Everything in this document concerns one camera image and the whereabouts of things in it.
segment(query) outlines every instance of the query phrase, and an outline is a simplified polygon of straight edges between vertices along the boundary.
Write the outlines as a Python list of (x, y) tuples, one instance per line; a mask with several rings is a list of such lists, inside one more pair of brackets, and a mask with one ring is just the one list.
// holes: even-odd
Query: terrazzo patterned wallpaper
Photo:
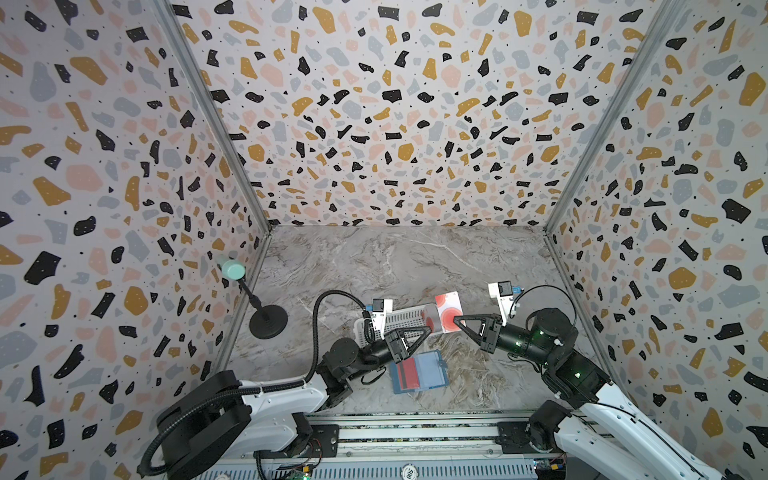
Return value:
[(255, 226), (141, 2), (0, 7), (0, 478), (138, 478)]
[(178, 0), (272, 224), (539, 224), (659, 2)]
[(638, 405), (710, 465), (760, 480), (768, 12), (688, 5), (554, 239)]

